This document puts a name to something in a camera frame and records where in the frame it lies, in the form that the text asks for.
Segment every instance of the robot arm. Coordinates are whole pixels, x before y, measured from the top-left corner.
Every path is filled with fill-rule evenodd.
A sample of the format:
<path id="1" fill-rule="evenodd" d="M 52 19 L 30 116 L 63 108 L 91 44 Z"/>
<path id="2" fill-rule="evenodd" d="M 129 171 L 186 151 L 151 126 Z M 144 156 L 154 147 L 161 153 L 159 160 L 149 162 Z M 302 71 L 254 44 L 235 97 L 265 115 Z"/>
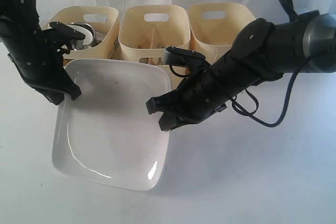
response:
<path id="1" fill-rule="evenodd" d="M 42 31 L 38 22 L 36 0 L 0 0 L 0 40 L 22 79 L 55 105 L 64 94 L 74 100 L 81 91 L 65 72 L 62 54 L 70 53 L 71 39 L 85 35 L 58 22 Z"/>
<path id="2" fill-rule="evenodd" d="M 297 15 L 292 0 L 280 0 L 290 22 L 274 25 L 259 18 L 248 24 L 235 39 L 231 50 L 213 65 L 196 52 L 166 48 L 163 62 L 187 66 L 190 74 L 176 90 L 147 103 L 150 114 L 163 112 L 159 120 L 162 131 L 187 124 L 197 124 L 226 108 L 231 101 L 241 115 L 249 116 L 267 127 L 284 119 L 293 82 L 300 72 L 336 71 L 336 15 L 320 15 L 317 10 Z M 250 86 L 276 81 L 284 73 L 293 73 L 284 109 L 276 123 L 266 123 L 236 102 L 236 95 Z M 246 90 L 256 102 L 257 99 Z"/>

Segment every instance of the square plate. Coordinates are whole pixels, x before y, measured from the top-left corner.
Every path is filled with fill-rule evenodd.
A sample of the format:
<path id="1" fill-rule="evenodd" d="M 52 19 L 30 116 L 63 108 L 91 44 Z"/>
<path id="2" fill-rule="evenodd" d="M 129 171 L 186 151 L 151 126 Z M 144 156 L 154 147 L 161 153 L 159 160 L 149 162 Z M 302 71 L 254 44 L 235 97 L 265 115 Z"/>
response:
<path id="1" fill-rule="evenodd" d="M 161 68 L 118 60 L 80 59 L 66 71 L 81 88 L 58 107 L 52 163 L 61 173 L 131 190 L 158 182 L 169 132 L 146 101 L 171 91 Z"/>

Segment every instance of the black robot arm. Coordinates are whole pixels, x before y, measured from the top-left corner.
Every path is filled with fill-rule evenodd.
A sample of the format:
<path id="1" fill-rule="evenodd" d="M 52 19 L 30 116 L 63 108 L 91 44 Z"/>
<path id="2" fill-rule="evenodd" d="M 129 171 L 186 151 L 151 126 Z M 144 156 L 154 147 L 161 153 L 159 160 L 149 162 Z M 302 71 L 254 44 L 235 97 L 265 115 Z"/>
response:
<path id="1" fill-rule="evenodd" d="M 166 48 L 163 62 L 172 66 L 187 66 L 190 74 L 176 90 L 147 103 L 150 114 L 163 112 L 161 130 L 173 130 L 187 124 L 197 124 L 226 108 L 232 101 L 239 114 L 249 116 L 268 127 L 284 119 L 293 82 L 300 72 L 336 71 L 336 15 L 320 15 L 317 10 L 297 15 L 292 0 L 280 0 L 290 22 L 274 25 L 259 18 L 248 24 L 235 39 L 231 50 L 209 65 L 203 58 L 195 68 L 190 54 L 196 52 Z M 276 81 L 284 73 L 293 73 L 279 120 L 266 123 L 254 116 L 258 100 L 246 89 L 265 81 Z M 236 102 L 243 90 L 256 102 L 254 112 L 246 111 Z"/>
<path id="2" fill-rule="evenodd" d="M 36 0 L 0 0 L 0 41 L 22 79 L 58 105 L 64 94 L 72 100 L 81 95 L 63 68 L 62 54 L 70 53 L 70 40 L 85 35 L 58 22 L 41 30 Z"/>

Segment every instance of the white plate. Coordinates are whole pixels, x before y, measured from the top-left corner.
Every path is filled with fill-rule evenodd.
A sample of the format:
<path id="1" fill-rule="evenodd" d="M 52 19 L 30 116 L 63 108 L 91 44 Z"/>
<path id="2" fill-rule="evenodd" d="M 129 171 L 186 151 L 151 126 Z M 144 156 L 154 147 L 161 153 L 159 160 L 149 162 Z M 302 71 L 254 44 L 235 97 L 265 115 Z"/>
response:
<path id="1" fill-rule="evenodd" d="M 81 88 L 59 105 L 52 163 L 60 172 L 110 186 L 149 190 L 162 172 L 169 132 L 146 101 L 171 91 L 161 68 L 117 60 L 80 59 L 66 71 Z"/>

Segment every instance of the white table surface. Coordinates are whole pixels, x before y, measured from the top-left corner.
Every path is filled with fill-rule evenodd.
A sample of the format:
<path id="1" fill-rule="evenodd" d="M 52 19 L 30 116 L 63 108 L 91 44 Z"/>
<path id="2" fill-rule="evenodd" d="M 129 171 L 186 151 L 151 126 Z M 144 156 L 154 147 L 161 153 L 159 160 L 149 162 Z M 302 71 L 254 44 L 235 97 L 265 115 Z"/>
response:
<path id="1" fill-rule="evenodd" d="M 0 223 L 336 223 L 336 74 L 299 75 L 278 128 L 229 106 L 173 131 L 159 183 L 137 192 L 57 172 L 57 107 L 0 55 Z M 276 120 L 288 79 L 250 89 L 261 118 Z"/>

